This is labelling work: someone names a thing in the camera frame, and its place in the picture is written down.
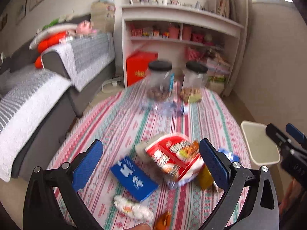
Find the left hand thumb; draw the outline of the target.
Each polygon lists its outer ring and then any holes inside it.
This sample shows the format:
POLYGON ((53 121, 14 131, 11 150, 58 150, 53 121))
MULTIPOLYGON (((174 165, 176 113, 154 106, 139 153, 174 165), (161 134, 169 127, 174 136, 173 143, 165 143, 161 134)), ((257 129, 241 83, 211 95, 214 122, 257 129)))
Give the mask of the left hand thumb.
POLYGON ((151 227, 147 223, 141 223, 125 230, 151 230, 151 227))

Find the right hand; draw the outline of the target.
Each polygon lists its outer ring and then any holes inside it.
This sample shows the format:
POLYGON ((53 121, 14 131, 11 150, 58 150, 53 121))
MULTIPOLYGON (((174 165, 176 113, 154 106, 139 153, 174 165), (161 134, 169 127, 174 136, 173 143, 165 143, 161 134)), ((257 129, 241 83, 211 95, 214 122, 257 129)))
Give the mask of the right hand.
POLYGON ((279 215, 282 217, 288 209, 295 203, 295 201, 301 200, 300 197, 305 193, 302 185, 296 180, 293 179, 279 205, 279 215))

